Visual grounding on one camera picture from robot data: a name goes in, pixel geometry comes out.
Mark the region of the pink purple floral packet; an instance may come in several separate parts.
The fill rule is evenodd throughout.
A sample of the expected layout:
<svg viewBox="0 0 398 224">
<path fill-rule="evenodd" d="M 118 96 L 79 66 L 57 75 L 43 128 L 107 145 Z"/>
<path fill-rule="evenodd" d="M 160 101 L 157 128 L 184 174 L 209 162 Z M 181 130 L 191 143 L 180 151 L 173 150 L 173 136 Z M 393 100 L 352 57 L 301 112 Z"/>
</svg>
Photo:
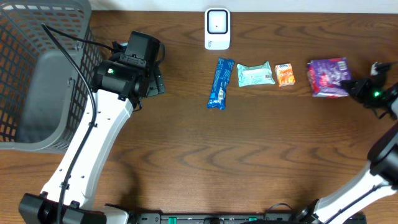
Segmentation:
<svg viewBox="0 0 398 224">
<path fill-rule="evenodd" d="M 351 79 L 345 57 L 311 60 L 307 63 L 307 68 L 307 77 L 313 97 L 338 98 L 348 96 L 347 91 L 341 86 L 341 81 Z"/>
</svg>

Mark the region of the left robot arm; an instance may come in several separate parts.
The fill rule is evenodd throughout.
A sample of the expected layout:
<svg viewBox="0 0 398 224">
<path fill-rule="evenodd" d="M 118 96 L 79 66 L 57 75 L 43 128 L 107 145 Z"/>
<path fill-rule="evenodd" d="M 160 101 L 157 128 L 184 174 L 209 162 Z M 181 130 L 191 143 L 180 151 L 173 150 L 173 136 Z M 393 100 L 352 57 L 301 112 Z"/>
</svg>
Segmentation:
<svg viewBox="0 0 398 224">
<path fill-rule="evenodd" d="M 19 213 L 26 223 L 128 223 L 132 214 L 117 205 L 93 209 L 98 181 L 125 122 L 141 100 L 165 93 L 155 37 L 131 32 L 126 45 L 113 43 L 112 56 L 85 82 L 89 101 L 58 169 L 39 195 L 25 194 Z"/>
</svg>

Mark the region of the teal wet wipes pack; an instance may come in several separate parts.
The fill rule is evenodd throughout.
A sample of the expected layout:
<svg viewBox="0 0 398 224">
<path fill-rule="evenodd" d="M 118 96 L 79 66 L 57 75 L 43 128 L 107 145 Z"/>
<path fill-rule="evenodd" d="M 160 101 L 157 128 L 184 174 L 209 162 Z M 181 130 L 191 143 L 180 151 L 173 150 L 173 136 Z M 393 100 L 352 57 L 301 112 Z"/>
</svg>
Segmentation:
<svg viewBox="0 0 398 224">
<path fill-rule="evenodd" d="M 251 85 L 275 85 L 269 62 L 254 67 L 237 64 L 237 70 L 239 87 Z"/>
</svg>

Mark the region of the blue Oreo cookie pack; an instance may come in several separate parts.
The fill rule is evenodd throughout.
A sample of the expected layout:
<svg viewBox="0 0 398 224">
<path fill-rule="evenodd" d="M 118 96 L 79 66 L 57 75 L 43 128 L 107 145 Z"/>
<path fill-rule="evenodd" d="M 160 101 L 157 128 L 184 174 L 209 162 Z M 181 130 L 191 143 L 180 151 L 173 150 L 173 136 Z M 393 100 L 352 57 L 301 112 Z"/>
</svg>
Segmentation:
<svg viewBox="0 0 398 224">
<path fill-rule="evenodd" d="M 207 108 L 226 109 L 226 91 L 231 79 L 234 63 L 233 59 L 218 59 Z"/>
</svg>

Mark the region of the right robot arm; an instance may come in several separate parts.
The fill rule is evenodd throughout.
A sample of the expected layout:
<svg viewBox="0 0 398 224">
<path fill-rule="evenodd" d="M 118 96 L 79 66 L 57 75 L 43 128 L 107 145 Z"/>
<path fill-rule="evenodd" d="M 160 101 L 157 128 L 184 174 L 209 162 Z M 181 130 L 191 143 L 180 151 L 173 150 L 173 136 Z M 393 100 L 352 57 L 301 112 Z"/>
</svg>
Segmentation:
<svg viewBox="0 0 398 224">
<path fill-rule="evenodd" d="M 341 86 L 356 102 L 397 120 L 397 84 L 384 88 L 387 73 L 397 62 L 371 67 L 371 76 L 344 80 Z M 344 223 L 369 204 L 397 193 L 397 125 L 393 125 L 370 149 L 363 169 L 345 186 L 327 197 L 314 200 L 294 220 L 299 223 Z"/>
</svg>

